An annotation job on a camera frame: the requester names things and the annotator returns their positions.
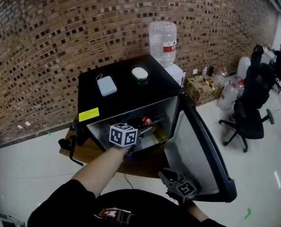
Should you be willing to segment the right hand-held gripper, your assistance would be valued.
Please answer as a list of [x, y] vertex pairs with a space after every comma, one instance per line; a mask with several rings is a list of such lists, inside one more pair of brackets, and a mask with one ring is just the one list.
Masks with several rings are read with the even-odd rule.
[[197, 192], [193, 182], [171, 168], [163, 168], [163, 172], [158, 171], [158, 176], [167, 187], [167, 195], [179, 204], [191, 201]]

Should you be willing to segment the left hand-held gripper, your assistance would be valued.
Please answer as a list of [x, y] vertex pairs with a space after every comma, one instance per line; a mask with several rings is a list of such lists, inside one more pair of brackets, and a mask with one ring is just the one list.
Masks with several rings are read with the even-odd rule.
[[141, 143], [140, 135], [152, 130], [152, 128], [153, 126], [148, 126], [138, 130], [124, 123], [111, 125], [109, 129], [109, 148], [129, 148], [126, 156], [130, 157], [135, 152], [135, 148]]

